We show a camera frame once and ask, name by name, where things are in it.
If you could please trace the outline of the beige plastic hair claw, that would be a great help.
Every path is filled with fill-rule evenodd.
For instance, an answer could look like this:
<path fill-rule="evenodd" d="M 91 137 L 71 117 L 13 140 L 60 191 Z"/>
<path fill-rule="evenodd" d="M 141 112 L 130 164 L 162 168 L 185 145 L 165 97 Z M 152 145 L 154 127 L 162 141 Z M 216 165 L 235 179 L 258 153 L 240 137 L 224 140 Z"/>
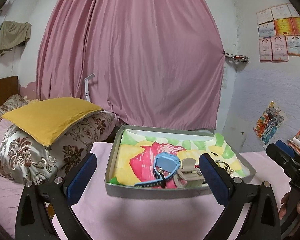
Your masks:
<path fill-rule="evenodd" d="M 178 189 L 193 189 L 201 187 L 205 183 L 205 178 L 196 165 L 196 160 L 186 158 L 182 160 L 181 168 L 177 170 L 173 181 Z"/>

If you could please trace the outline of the blue kids smartwatch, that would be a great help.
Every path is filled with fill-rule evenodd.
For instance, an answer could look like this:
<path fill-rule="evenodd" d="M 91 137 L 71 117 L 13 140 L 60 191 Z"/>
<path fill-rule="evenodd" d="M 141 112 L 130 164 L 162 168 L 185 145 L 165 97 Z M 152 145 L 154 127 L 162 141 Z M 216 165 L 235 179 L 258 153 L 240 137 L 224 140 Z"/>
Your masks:
<path fill-rule="evenodd" d="M 136 183 L 135 187 L 155 187 L 165 188 L 167 183 L 173 179 L 181 167 L 181 161 L 177 155 L 161 152 L 154 158 L 152 174 L 154 180 Z"/>

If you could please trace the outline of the pink bed sheet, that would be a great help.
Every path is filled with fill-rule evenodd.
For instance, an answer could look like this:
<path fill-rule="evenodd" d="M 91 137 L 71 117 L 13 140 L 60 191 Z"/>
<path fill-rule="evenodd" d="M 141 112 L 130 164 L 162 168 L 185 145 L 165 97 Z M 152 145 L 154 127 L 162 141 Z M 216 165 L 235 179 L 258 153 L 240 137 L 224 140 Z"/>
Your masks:
<path fill-rule="evenodd" d="M 0 145 L 11 123 L 0 121 Z M 223 207 L 209 190 L 193 198 L 142 200 L 107 195 L 104 175 L 112 144 L 96 142 L 92 152 L 97 169 L 78 204 L 76 216 L 93 239 L 203 239 Z M 290 190 L 290 179 L 266 152 L 245 152 L 256 174 L 252 184 L 269 181 L 276 201 Z M 0 225 L 14 238 L 15 220 L 23 185 L 0 176 Z"/>

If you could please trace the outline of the floral brocade pillow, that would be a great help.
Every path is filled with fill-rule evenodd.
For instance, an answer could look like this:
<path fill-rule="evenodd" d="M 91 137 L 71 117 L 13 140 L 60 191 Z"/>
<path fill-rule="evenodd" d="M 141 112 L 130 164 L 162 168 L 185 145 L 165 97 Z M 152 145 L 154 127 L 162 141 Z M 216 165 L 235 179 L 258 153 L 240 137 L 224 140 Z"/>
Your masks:
<path fill-rule="evenodd" d="M 72 125 L 51 146 L 43 146 L 2 118 L 3 114 L 34 102 L 37 101 L 14 95 L 0 106 L 0 176 L 19 184 L 42 184 L 66 175 L 95 142 L 107 140 L 119 122 L 116 114 L 103 109 Z"/>

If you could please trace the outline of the yellow pillow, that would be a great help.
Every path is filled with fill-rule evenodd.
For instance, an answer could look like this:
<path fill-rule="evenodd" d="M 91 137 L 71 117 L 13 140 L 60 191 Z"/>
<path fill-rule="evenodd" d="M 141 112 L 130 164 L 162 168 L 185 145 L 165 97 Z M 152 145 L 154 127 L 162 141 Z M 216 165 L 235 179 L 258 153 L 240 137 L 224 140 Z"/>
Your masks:
<path fill-rule="evenodd" d="M 29 134 L 39 144 L 51 146 L 72 125 L 102 110 L 102 107 L 89 101 L 63 97 L 29 103 L 3 114 L 2 118 Z"/>

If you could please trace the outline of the colourful cartoon cloth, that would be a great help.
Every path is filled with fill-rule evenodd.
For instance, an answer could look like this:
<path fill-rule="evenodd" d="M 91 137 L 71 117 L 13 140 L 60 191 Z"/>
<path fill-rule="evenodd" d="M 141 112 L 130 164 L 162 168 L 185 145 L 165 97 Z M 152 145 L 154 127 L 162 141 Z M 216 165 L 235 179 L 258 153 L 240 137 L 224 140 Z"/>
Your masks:
<path fill-rule="evenodd" d="M 214 161 L 221 159 L 235 166 L 231 177 L 245 178 L 250 175 L 249 169 L 220 133 L 189 135 L 125 129 L 119 140 L 109 182 L 134 186 L 139 182 L 153 180 L 154 158 L 161 152 L 177 155 L 181 161 L 186 158 L 199 161 L 203 153 L 208 153 Z"/>

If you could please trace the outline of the grey shallow cardboard box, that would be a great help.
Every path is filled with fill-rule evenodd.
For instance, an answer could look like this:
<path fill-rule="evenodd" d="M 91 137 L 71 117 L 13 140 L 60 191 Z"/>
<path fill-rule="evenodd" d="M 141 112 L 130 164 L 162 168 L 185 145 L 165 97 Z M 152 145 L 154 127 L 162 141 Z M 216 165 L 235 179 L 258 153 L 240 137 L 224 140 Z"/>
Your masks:
<path fill-rule="evenodd" d="M 107 194 L 131 199 L 177 199 L 206 194 L 209 187 L 198 171 L 207 153 L 230 177 L 249 183 L 255 169 L 235 152 L 220 133 L 122 126 L 107 164 Z"/>

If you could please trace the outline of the curtain tieback hook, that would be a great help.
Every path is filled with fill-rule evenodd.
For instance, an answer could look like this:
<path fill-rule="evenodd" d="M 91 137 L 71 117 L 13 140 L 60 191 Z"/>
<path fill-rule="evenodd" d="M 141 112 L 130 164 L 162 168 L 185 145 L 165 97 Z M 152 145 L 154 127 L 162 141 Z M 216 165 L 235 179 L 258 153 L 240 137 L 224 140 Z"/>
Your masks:
<path fill-rule="evenodd" d="M 240 62 L 241 63 L 248 63 L 249 62 L 249 57 L 244 56 L 244 55 L 235 55 L 235 54 L 225 53 L 224 56 L 229 61 L 232 61 L 232 62 L 235 62 L 235 63 L 240 63 Z"/>

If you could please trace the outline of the wooden headboard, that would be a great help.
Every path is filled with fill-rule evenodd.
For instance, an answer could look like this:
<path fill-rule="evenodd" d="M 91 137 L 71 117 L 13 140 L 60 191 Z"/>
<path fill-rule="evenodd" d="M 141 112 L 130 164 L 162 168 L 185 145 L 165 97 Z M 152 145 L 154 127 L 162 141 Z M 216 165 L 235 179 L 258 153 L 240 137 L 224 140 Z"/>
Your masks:
<path fill-rule="evenodd" d="M 0 106 L 10 97 L 19 94 L 19 82 L 17 76 L 0 79 Z"/>

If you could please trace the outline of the pink curtain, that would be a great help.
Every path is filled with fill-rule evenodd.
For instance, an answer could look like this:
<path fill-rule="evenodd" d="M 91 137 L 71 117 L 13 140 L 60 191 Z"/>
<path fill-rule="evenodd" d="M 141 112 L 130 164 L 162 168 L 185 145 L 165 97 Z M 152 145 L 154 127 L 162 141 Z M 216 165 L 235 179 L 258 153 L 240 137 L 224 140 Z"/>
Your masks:
<path fill-rule="evenodd" d="M 129 125 L 214 129 L 224 49 L 205 0 L 58 0 L 37 96 L 84 97 Z"/>

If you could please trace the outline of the olive hanging cloth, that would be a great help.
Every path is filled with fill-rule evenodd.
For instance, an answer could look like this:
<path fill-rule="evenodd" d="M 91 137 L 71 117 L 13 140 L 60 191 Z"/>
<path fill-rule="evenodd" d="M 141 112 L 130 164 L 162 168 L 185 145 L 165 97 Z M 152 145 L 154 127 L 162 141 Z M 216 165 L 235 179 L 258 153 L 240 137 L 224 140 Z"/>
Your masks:
<path fill-rule="evenodd" d="M 0 26 L 0 55 L 14 47 L 22 47 L 31 38 L 32 24 L 4 21 Z"/>

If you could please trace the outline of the colourful cartoon wall sticker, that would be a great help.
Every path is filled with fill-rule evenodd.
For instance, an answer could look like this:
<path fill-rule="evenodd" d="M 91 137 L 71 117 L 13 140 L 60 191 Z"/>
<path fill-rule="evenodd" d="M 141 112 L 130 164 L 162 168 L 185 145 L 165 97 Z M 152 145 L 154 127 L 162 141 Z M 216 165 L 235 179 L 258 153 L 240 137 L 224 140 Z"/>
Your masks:
<path fill-rule="evenodd" d="M 286 114 L 271 101 L 256 122 L 253 131 L 264 146 L 268 145 L 280 126 L 285 122 Z"/>

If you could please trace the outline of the wall certificates group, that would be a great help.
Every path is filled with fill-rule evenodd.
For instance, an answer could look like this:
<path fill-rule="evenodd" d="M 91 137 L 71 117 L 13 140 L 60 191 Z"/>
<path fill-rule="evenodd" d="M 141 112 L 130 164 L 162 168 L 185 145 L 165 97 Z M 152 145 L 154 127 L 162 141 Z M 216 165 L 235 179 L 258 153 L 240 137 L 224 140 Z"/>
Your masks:
<path fill-rule="evenodd" d="M 300 57 L 300 15 L 290 3 L 256 13 L 260 62 L 287 62 Z"/>

